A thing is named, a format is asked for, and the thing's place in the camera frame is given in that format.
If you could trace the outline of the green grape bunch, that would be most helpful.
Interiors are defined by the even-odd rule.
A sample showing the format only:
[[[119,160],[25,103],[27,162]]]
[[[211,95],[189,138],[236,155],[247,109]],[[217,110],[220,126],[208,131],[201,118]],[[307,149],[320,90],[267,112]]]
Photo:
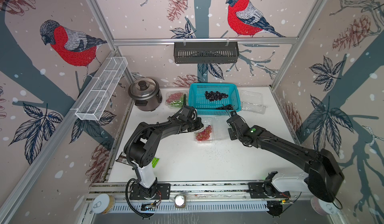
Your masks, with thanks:
[[[170,106],[172,108],[182,108],[184,106],[184,99],[173,101]]]

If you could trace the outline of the red grape bunch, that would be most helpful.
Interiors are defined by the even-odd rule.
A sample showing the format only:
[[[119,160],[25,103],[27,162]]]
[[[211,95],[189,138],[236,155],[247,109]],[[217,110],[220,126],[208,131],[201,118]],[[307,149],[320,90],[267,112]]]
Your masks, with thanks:
[[[167,103],[171,104],[173,101],[181,100],[184,97],[184,94],[181,92],[172,93],[167,98]]]
[[[208,125],[203,131],[197,132],[196,140],[199,142],[210,140],[212,131],[213,131],[212,126]]]

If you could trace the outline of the clear plastic clamshell container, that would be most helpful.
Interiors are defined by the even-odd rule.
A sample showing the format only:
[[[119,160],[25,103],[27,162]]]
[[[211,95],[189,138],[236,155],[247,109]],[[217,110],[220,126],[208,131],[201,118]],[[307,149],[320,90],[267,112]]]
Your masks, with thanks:
[[[188,95],[186,92],[182,92],[182,91],[168,92],[166,94],[165,104],[169,108],[180,109],[184,104],[184,99],[186,99],[186,102],[187,102]]]

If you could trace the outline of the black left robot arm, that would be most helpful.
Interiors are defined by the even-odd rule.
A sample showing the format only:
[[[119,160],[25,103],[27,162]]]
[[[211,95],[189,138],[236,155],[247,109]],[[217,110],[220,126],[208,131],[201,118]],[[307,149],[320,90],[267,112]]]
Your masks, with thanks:
[[[137,178],[135,186],[144,198],[152,198],[157,192],[158,180],[151,167],[162,139],[200,130],[204,125],[194,107],[183,106],[166,122],[148,124],[141,122],[124,147],[128,165]]]

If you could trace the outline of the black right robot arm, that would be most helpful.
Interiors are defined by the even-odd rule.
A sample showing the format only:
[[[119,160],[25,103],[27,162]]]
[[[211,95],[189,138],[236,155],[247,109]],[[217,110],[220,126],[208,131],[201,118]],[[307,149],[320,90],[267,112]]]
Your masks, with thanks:
[[[239,140],[246,147],[269,151],[293,163],[309,176],[305,179],[309,191],[322,201],[331,203],[345,179],[334,155],[326,150],[304,148],[284,140],[263,127],[249,127],[245,120],[231,111],[227,123],[231,140]]]

